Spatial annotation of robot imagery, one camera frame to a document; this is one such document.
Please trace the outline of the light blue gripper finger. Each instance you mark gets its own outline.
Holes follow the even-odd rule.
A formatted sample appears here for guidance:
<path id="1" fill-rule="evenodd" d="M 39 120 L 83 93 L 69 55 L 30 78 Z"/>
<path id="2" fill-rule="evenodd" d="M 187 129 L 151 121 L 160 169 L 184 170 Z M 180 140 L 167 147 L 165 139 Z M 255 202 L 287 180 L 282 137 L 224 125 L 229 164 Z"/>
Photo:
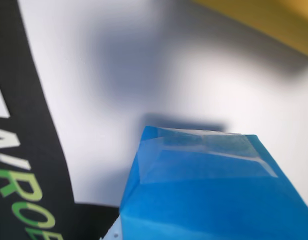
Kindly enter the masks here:
<path id="1" fill-rule="evenodd" d="M 101 240 L 122 240 L 122 223 L 119 216 Z"/>

